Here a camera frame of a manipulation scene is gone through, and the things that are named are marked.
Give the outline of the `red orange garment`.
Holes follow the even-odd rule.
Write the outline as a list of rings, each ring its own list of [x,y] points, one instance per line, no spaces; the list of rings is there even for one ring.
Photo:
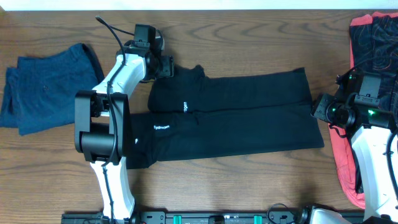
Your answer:
[[[397,14],[396,12],[393,13],[374,12],[374,13]],[[350,39],[350,67],[354,67],[351,65],[351,39]],[[330,129],[329,132],[331,137],[331,146],[333,150],[333,155],[335,158],[337,176],[340,181],[341,188],[344,194],[347,196],[348,200],[353,205],[364,209],[365,195],[361,189],[362,187],[361,174],[358,162],[356,161],[356,158],[353,154],[349,141],[346,138],[339,137],[337,132],[332,129]]]

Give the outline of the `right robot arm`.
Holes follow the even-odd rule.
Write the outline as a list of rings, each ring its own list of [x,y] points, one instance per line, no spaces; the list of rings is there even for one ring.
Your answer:
[[[351,69],[338,76],[334,95],[318,96],[311,115],[328,123],[356,155],[365,196],[364,223],[397,223],[397,125],[379,107],[382,77]]]

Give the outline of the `black t-shirt with white logo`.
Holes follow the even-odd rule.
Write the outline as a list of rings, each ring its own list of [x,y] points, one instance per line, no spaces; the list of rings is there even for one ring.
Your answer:
[[[324,145],[303,68],[210,78],[201,66],[177,67],[173,77],[154,82],[147,106],[131,116],[128,169]]]

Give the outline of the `folded dark blue garment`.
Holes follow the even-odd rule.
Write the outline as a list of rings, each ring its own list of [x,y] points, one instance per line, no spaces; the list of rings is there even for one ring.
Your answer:
[[[72,124],[75,95],[104,79],[94,51],[86,44],[45,58],[19,57],[6,70],[1,127],[21,136]]]

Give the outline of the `black garment with orange lines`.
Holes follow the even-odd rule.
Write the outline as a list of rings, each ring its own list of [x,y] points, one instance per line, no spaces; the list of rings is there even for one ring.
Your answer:
[[[349,34],[351,65],[382,76],[379,107],[397,113],[397,14],[355,18]]]

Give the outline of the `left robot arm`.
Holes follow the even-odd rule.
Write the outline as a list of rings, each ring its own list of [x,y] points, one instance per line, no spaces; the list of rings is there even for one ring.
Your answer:
[[[163,55],[164,38],[155,27],[138,24],[132,36],[120,43],[104,80],[75,96],[75,148],[97,176],[103,211],[97,217],[63,217],[63,223],[140,223],[127,177],[126,156],[135,142],[129,98],[139,83],[173,77],[174,58]]]

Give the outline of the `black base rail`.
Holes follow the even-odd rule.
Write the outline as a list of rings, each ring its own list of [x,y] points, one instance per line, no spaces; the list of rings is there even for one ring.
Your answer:
[[[361,223],[363,212],[342,212],[342,217],[350,223]],[[253,224],[253,223],[299,223],[292,212],[273,211],[267,213],[166,213],[166,212],[134,212],[131,218],[116,220],[117,223],[143,224]],[[66,213],[62,215],[63,224],[77,223],[111,223],[110,219],[99,213]]]

